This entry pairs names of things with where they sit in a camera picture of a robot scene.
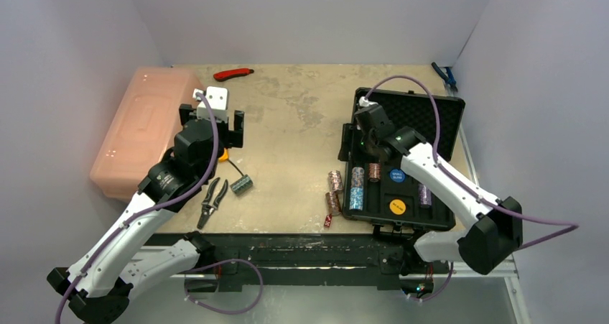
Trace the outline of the orange black chip stack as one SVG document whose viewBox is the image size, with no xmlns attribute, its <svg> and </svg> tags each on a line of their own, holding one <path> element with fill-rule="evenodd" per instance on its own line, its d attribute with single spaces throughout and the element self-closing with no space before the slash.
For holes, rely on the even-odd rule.
<svg viewBox="0 0 609 324">
<path fill-rule="evenodd" d="M 378 182 L 381 179 L 382 166 L 380 163 L 368 164 L 368 181 Z"/>
</svg>

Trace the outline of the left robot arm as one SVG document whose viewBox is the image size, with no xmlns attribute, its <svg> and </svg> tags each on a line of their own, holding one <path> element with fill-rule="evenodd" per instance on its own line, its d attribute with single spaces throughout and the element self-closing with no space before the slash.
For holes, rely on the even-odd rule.
<svg viewBox="0 0 609 324">
<path fill-rule="evenodd" d="M 243 146 L 245 113 L 236 111 L 229 127 L 203 103 L 179 108 L 181 131 L 161 160 L 150 168 L 130 203 L 95 246 L 70 267 L 55 267 L 47 281 L 84 323 L 112 323 L 142 292 L 168 277 L 193 269 L 210 270 L 215 247 L 199 232 L 138 262 L 132 259 L 160 226 L 179 213 L 215 174 L 225 149 Z"/>
</svg>

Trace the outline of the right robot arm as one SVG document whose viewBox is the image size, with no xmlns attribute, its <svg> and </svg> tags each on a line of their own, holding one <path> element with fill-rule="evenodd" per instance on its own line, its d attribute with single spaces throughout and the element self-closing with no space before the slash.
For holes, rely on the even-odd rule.
<svg viewBox="0 0 609 324">
<path fill-rule="evenodd" d="M 383 107 L 371 103 L 343 125 L 341 161 L 379 161 L 397 166 L 427 186 L 459 219 L 461 231 L 429 231 L 405 249 L 405 266 L 423 270 L 432 261 L 461 261 L 489 274 L 523 244 L 521 204 L 477 188 L 416 130 L 397 129 Z"/>
</svg>

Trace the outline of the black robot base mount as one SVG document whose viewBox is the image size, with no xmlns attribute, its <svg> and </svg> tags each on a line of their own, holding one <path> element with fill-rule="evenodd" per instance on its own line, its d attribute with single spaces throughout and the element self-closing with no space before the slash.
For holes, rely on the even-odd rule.
<svg viewBox="0 0 609 324">
<path fill-rule="evenodd" d="M 356 286 L 417 296 L 447 275 L 445 261 L 424 262 L 411 233 L 204 233 L 211 271 L 183 276 L 194 293 L 240 292 L 250 285 Z"/>
</svg>

